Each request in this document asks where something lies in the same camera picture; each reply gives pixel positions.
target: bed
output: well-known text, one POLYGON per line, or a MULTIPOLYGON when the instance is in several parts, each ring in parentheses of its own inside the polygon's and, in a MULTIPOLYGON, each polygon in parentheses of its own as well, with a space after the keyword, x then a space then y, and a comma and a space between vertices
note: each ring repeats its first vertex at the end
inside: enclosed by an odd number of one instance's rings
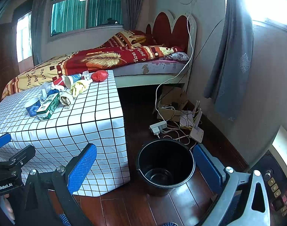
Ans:
MULTIPOLYGON (((184 49, 188 56, 192 53, 189 35, 187 31, 187 17, 189 21, 192 46, 195 48, 197 24, 191 14, 176 16, 175 18, 169 11, 161 12, 157 15, 154 22, 150 22, 146 27, 146 34, 151 34, 158 45, 178 46, 184 49)), ((153 60, 150 62, 136 63, 113 69, 116 86, 130 87, 141 85, 161 84, 166 80, 175 77, 182 70, 184 63, 165 62, 163 60, 153 60)), ((187 88, 190 71, 180 74, 174 80, 167 83, 184 83, 187 88)))
MULTIPOLYGON (((2 99, 44 82, 52 82, 62 76, 84 71, 114 71, 117 87, 161 84, 175 77, 186 62, 163 61, 173 55, 191 55, 192 48, 187 29, 189 22, 192 46, 196 40, 196 22, 191 15, 181 15, 175 20, 169 12, 161 12, 146 27, 146 32, 123 30, 103 45, 82 51, 55 56, 13 78, 4 88, 2 99)), ((190 71, 184 70, 168 83, 187 83, 190 71)))

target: red plastic bag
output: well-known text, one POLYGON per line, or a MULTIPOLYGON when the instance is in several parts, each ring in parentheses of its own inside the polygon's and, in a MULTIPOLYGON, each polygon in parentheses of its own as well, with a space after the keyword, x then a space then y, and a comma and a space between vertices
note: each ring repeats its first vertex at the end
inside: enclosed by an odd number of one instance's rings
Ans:
POLYGON ((97 72, 92 73, 91 79, 94 82, 103 82, 108 78, 108 72, 105 70, 98 70, 97 72))

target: black bucket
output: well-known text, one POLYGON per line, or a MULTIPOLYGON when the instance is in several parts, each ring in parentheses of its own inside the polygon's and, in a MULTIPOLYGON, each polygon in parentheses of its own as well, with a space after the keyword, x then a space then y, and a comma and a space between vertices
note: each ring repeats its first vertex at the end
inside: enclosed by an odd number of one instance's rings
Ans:
POLYGON ((136 168, 146 182, 147 193, 158 196, 185 184, 195 167, 189 148, 173 139, 158 139, 144 145, 136 160, 136 168))

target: feather print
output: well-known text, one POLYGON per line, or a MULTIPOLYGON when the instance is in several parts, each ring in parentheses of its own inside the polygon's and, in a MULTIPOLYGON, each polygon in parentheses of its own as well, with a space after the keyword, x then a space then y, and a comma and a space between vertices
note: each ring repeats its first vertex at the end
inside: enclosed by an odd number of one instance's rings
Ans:
POLYGON ((85 63, 98 64, 102 67, 114 67, 120 63, 120 60, 126 62, 120 58, 121 55, 118 53, 100 53, 86 57, 82 60, 85 63))

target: yellow cloth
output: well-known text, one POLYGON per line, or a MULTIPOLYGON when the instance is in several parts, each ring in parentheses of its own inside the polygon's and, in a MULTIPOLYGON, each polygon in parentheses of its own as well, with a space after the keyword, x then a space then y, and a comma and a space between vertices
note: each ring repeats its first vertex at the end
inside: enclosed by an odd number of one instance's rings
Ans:
POLYGON ((80 93, 88 90, 91 81, 79 80, 76 81, 70 88, 73 98, 76 98, 80 93))

